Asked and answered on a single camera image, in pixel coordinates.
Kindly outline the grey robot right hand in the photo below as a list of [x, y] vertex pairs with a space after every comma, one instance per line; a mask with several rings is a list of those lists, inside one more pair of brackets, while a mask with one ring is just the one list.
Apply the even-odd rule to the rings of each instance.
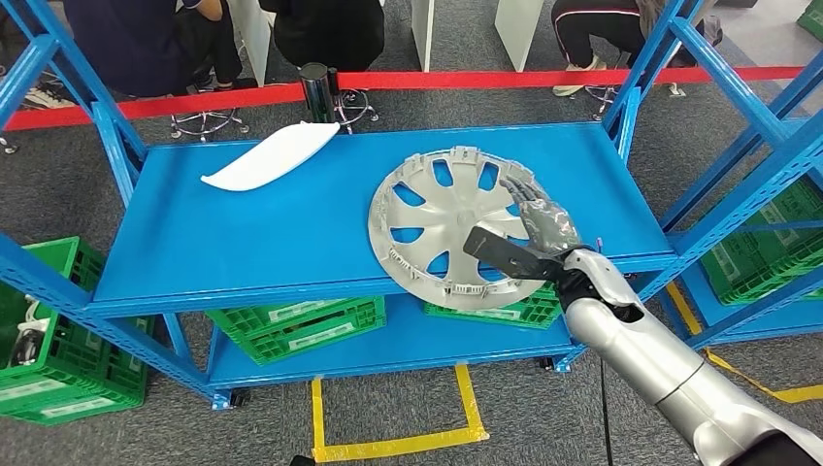
[[517, 206], [532, 249], [558, 253], [582, 245], [569, 213], [534, 181], [506, 177], [499, 185], [507, 190]]

